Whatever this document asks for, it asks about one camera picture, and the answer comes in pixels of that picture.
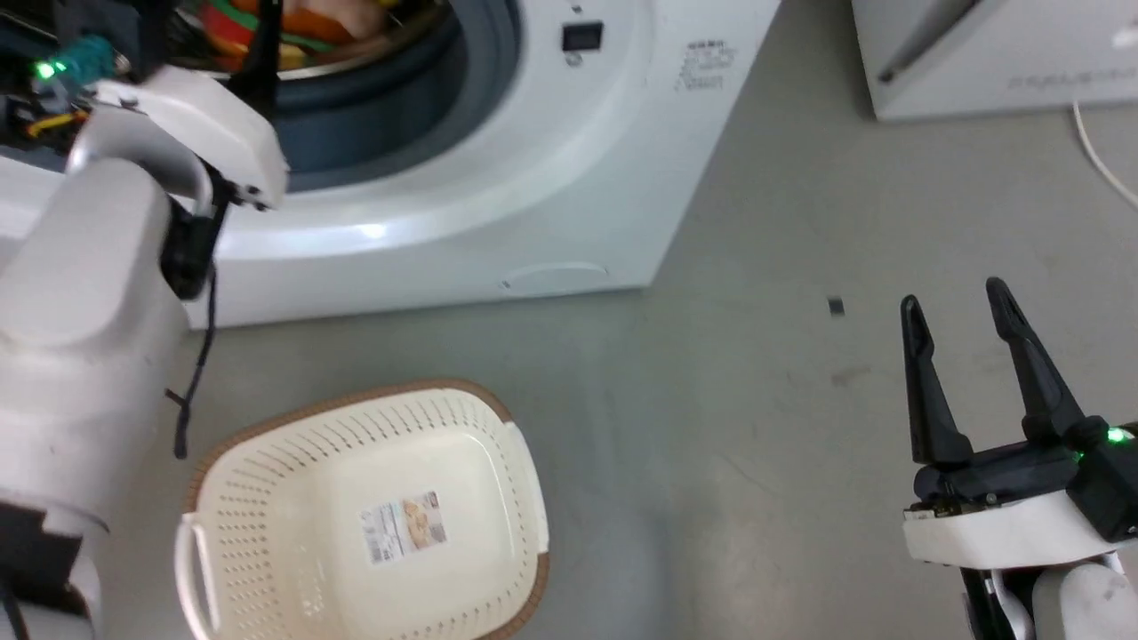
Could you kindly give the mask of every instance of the concrete floor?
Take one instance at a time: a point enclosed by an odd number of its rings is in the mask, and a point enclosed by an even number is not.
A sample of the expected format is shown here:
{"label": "concrete floor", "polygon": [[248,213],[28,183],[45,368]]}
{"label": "concrete floor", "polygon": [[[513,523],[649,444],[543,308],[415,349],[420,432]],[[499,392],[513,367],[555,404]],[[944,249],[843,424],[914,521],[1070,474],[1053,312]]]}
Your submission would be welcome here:
{"label": "concrete floor", "polygon": [[[1138,182],[1135,112],[1088,121]],[[955,571],[901,538],[898,303],[921,295],[978,446],[1022,415],[990,274],[1083,408],[1132,419],[1136,240],[1063,114],[877,125],[847,3],[787,0],[655,287],[225,331],[192,451],[347,392],[468,377],[517,416],[549,503],[552,580],[519,638],[963,639]],[[118,542],[110,638],[189,638],[170,555],[191,466],[167,444]]]}

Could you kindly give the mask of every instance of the product label sticker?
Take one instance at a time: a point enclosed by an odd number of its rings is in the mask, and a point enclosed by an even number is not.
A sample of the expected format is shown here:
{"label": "product label sticker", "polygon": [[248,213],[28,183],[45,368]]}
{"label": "product label sticker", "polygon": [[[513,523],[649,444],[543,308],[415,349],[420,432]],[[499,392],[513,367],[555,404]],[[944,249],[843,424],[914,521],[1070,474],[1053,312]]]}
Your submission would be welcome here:
{"label": "product label sticker", "polygon": [[446,542],[438,495],[430,491],[360,512],[372,566],[401,560]]}
{"label": "product label sticker", "polygon": [[723,89],[724,77],[735,66],[737,50],[724,40],[695,40],[684,50],[676,91]]}

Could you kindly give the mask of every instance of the washing machine drum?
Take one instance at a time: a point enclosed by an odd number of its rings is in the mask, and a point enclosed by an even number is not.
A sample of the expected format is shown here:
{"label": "washing machine drum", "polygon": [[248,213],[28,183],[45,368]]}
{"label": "washing machine drum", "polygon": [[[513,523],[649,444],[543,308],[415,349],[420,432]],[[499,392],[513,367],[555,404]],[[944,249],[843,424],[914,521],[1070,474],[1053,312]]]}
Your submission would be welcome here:
{"label": "washing machine drum", "polygon": [[[174,64],[224,76],[183,0],[171,24]],[[378,38],[313,56],[281,72],[274,118],[292,191],[382,178],[443,154],[494,112],[518,67],[521,27],[513,0],[386,1]],[[49,2],[0,0],[0,48],[49,55]],[[0,154],[61,170],[47,151]]]}

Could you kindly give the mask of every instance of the plastic basket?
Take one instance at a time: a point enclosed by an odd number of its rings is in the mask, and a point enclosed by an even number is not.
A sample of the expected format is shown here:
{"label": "plastic basket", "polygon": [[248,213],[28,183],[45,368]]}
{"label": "plastic basket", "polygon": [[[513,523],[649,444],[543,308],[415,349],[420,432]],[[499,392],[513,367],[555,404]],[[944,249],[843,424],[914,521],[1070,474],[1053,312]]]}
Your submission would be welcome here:
{"label": "plastic basket", "polygon": [[541,601],[549,526],[505,408],[477,385],[429,381],[218,446],[191,485],[174,568],[197,640],[503,639]]}

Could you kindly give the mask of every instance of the brown basket rim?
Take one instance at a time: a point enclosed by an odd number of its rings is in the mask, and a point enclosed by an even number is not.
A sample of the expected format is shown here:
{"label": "brown basket rim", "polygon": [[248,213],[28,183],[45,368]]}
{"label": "brown basket rim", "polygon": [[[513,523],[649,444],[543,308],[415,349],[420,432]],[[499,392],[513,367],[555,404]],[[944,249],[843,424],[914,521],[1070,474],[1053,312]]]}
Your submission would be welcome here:
{"label": "brown basket rim", "polygon": [[[191,514],[197,511],[198,499],[201,495],[201,486],[205,483],[206,475],[209,469],[225,454],[230,449],[233,449],[238,444],[253,440],[259,435],[266,434],[273,429],[283,427],[296,422],[297,420],[303,420],[304,418],[310,418],[325,411],[331,411],[333,409],[339,409],[341,407],[347,407],[349,404],[356,404],[368,400],[376,400],[377,397],[387,397],[391,395],[399,395],[404,393],[411,393],[417,391],[427,389],[457,389],[470,393],[477,396],[479,400],[485,402],[489,408],[497,415],[497,417],[503,422],[513,421],[513,417],[506,410],[502,401],[497,399],[489,389],[486,387],[472,383],[470,380],[463,380],[460,378],[434,378],[428,380],[420,380],[415,383],[407,383],[403,385],[393,385],[386,387],[378,387],[370,391],[364,391],[360,393],[349,394],[336,400],[328,400],[324,402],[318,402],[311,404],[303,409],[297,409],[288,413],[282,413],[275,418],[270,418],[263,422],[253,425],[241,429],[233,436],[226,438],[221,444],[213,448],[208,454],[206,454],[201,460],[198,461],[193,477],[190,481],[189,490],[185,494],[185,501],[183,503],[183,511]],[[537,556],[537,575],[534,576],[534,588],[529,592],[529,598],[522,604],[521,609],[512,618],[506,621],[505,624],[490,631],[489,633],[478,638],[477,640],[506,640],[512,637],[526,623],[529,622],[534,614],[537,612],[537,606],[542,602],[542,598],[545,596],[545,588],[550,580],[550,553],[539,553]]]}

